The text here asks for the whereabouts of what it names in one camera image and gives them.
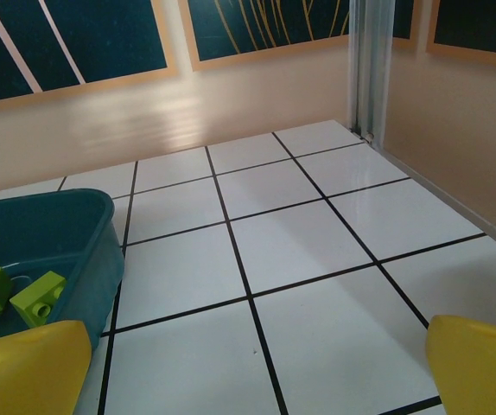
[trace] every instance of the orange frame border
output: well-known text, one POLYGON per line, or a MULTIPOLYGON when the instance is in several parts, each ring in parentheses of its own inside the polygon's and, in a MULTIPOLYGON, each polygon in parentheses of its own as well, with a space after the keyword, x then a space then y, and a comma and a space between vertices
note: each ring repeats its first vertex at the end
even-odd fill
POLYGON ((154 71, 134 73, 132 75, 120 76, 110 80, 99 80, 90 82, 83 85, 67 86, 65 88, 55 89, 53 91, 45 91, 42 93, 31 93, 20 97, 0 99, 0 111, 15 108, 22 108, 27 105, 42 104, 56 99, 65 99, 75 97, 83 93, 95 93, 99 91, 106 91, 117 89, 124 86, 131 86, 143 82, 153 80, 160 80, 176 76, 178 74, 175 57, 172 53, 171 38, 167 24, 165 22, 162 0, 151 0, 154 16, 156 17, 156 24, 158 27, 158 34, 162 41, 163 55, 167 67, 156 69, 154 71))
POLYGON ((441 0, 433 0, 432 13, 430 15, 429 38, 427 40, 427 53, 450 58, 464 59, 467 61, 476 61, 496 66, 496 52, 478 50, 471 48, 461 48, 458 46, 442 45, 435 43, 436 24, 438 22, 438 11, 441 0))
MULTIPOLYGON (((294 45, 281 46, 279 48, 268 48, 244 54, 234 54, 223 58, 201 61, 198 55, 198 47, 196 46, 196 38, 194 37, 194 26, 190 16, 188 0, 178 0, 181 10, 182 25, 187 37, 188 54, 190 55, 190 63, 194 71, 203 71, 228 67, 240 63, 249 63, 255 61, 263 61, 269 58, 281 56, 290 56, 301 52, 330 48, 332 46, 346 46, 348 44, 348 35, 336 36, 329 39, 320 39, 318 41, 306 41, 294 45)), ((421 16, 422 0, 415 0, 415 7, 411 16, 411 32, 410 39, 394 39, 394 46, 415 50, 417 45, 417 37, 419 32, 418 19, 421 16)))

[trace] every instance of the beige wall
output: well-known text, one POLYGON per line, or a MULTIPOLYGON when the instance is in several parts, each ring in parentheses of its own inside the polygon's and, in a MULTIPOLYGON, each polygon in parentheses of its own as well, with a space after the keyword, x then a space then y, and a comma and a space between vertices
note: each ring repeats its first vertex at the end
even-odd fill
POLYGON ((385 149, 496 227, 496 67, 425 53, 392 56, 385 149))
POLYGON ((0 188, 347 113, 347 47, 193 73, 164 0, 179 76, 0 112, 0 188))

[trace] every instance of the white tile floor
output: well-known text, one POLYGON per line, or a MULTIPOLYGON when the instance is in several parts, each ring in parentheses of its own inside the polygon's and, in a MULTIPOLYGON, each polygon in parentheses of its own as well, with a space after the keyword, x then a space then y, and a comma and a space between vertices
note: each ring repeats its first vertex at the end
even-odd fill
POLYGON ((126 270, 76 415, 445 414, 424 324, 496 323, 496 242, 334 121, 0 199, 83 186, 126 270))

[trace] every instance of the plastic bin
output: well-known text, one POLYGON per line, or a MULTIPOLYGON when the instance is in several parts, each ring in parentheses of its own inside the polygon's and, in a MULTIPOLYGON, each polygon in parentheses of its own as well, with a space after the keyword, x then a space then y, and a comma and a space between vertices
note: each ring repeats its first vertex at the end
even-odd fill
MULTIPOLYGON (((0 201, 0 266, 14 283, 11 295, 48 271, 65 277, 47 324, 81 320, 92 350, 124 274, 113 211, 109 195, 86 188, 0 201)), ((8 303, 0 315, 0 337, 26 329, 8 303)))

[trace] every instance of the teal plastic bin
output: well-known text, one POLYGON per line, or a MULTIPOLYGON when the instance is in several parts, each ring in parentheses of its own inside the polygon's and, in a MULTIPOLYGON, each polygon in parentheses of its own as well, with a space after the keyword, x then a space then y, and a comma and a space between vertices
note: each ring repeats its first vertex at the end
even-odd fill
MULTIPOLYGON (((14 283, 11 295, 48 271, 60 274, 66 287, 47 323, 81 320, 93 350, 124 274, 113 212, 109 195, 87 188, 0 201, 0 266, 14 283)), ((8 303, 0 337, 26 329, 8 303)))

